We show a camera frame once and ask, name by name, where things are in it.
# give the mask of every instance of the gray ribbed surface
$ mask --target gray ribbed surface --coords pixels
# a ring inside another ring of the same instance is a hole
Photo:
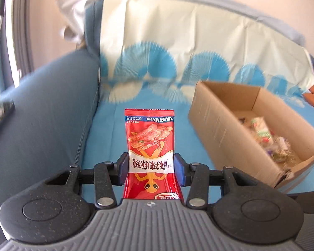
[[[69,240],[42,246],[9,241],[0,251],[165,251],[165,250],[301,250],[293,242],[251,246],[222,234],[208,215],[185,208],[179,200],[126,200],[100,210],[80,234]]]
[[[296,243],[305,251],[314,251],[314,214],[305,214],[305,221],[297,236]]]

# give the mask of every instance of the red snack package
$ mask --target red snack package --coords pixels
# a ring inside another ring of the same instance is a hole
[[[173,110],[125,110],[129,171],[123,198],[183,199],[174,174],[173,116]]]

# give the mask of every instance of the open cardboard box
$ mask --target open cardboard box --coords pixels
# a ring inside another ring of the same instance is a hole
[[[313,167],[314,128],[264,88],[199,82],[188,116],[216,169],[232,165],[272,187],[292,182],[291,189],[300,181],[296,178]],[[240,117],[264,117],[275,135],[288,139],[302,162],[290,171],[282,170],[239,122]]]

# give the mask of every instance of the cardboard box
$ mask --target cardboard box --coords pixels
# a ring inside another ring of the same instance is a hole
[[[288,191],[299,183],[297,177],[313,167],[314,128],[264,88],[199,82],[188,116],[216,169],[232,165],[278,188],[294,180]],[[282,170],[239,122],[240,117],[264,117],[275,135],[288,139],[302,162],[290,171]]]

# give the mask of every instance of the blue sofa armrest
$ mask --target blue sofa armrest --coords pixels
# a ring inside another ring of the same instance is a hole
[[[16,107],[0,128],[0,205],[81,161],[98,103],[98,70],[82,49],[37,69],[0,98]]]

